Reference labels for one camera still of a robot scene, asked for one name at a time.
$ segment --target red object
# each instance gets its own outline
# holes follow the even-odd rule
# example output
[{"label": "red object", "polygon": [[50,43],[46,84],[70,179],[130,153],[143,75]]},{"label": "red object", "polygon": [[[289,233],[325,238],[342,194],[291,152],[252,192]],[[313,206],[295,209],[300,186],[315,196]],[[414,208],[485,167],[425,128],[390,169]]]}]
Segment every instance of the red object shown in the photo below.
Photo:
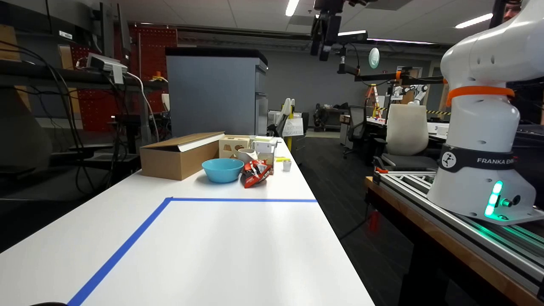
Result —
[{"label": "red object", "polygon": [[271,172],[272,172],[272,167],[269,165],[269,162],[250,160],[244,165],[242,184],[247,189],[255,187],[255,186],[262,184],[264,181],[267,181]]},{"label": "red object", "polygon": [[378,209],[374,209],[373,213],[371,213],[371,216],[369,216],[371,220],[369,220],[369,233],[378,233],[380,232],[380,211]]},{"label": "red object", "polygon": [[507,97],[514,97],[516,92],[512,89],[488,87],[488,85],[459,87],[459,89],[449,90],[446,106],[451,107],[453,101],[459,96],[507,96]]}]

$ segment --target white table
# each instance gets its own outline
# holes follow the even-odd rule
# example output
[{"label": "white table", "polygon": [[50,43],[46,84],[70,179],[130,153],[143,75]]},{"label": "white table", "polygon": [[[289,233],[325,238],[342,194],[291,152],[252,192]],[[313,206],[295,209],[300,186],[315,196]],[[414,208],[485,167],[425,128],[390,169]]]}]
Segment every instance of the white table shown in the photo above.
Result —
[{"label": "white table", "polygon": [[373,305],[296,164],[276,167],[257,189],[131,175],[0,254],[0,305]]}]

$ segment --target white robot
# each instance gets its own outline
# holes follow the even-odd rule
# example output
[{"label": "white robot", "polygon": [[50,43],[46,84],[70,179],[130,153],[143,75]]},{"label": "white robot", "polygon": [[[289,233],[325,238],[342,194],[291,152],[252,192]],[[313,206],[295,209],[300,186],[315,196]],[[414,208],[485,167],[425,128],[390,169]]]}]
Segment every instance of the white robot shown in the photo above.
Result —
[{"label": "white robot", "polygon": [[453,118],[429,199],[458,215],[497,225],[543,220],[536,189],[516,172],[521,114],[505,82],[544,77],[544,0],[512,21],[463,39],[442,58]]}]

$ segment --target cardboard box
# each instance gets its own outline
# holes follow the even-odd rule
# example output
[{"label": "cardboard box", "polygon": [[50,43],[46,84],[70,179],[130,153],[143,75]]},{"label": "cardboard box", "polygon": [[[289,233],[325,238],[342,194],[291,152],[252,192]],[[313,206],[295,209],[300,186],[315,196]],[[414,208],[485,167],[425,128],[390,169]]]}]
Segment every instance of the cardboard box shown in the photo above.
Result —
[{"label": "cardboard box", "polygon": [[220,140],[220,158],[237,158],[238,150],[254,152],[252,141],[244,135],[225,135]]},{"label": "cardboard box", "polygon": [[223,136],[223,133],[199,133],[142,147],[142,174],[184,181],[199,172],[206,160],[218,158]]}]

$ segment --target chair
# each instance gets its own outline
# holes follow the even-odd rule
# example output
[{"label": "chair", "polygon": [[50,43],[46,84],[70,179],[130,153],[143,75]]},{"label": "chair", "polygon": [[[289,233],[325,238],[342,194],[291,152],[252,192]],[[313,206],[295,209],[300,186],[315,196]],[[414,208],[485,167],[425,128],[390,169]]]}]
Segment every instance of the chair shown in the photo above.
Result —
[{"label": "chair", "polygon": [[354,150],[356,143],[364,140],[366,111],[364,107],[351,107],[347,114],[351,121],[340,126],[340,143]]},{"label": "chair", "polygon": [[391,170],[436,170],[434,158],[419,155],[429,145],[427,107],[393,104],[388,114],[386,141],[376,138],[374,165]]}]

